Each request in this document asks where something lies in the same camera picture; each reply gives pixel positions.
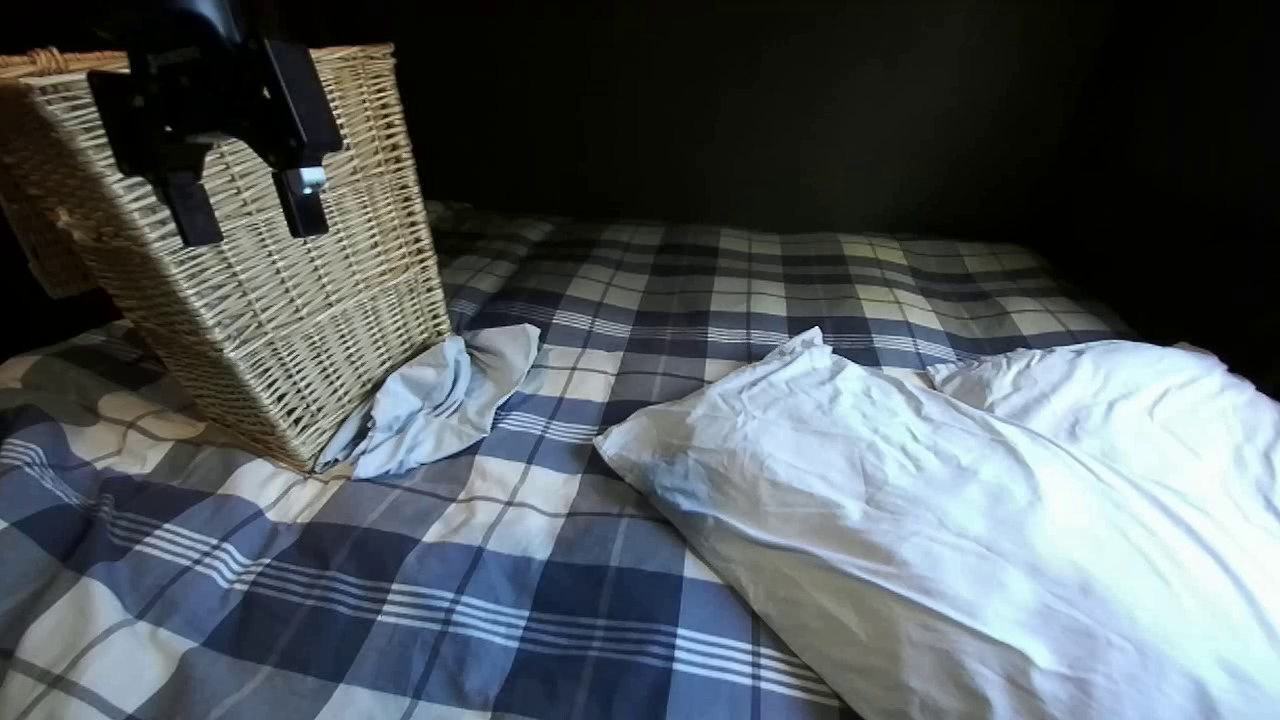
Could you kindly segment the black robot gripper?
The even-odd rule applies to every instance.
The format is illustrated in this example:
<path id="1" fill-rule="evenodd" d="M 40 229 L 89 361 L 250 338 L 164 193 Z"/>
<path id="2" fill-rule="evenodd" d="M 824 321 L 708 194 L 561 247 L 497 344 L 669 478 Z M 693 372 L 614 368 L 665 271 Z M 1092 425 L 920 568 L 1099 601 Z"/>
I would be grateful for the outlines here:
<path id="1" fill-rule="evenodd" d="M 276 32 L 271 0 L 97 0 L 90 27 L 127 61 L 89 76 L 112 156 L 127 175 L 160 175 L 188 247 L 224 239 L 204 186 L 224 137 L 276 169 L 290 234 L 329 230 L 317 163 L 341 127 L 310 53 Z"/>

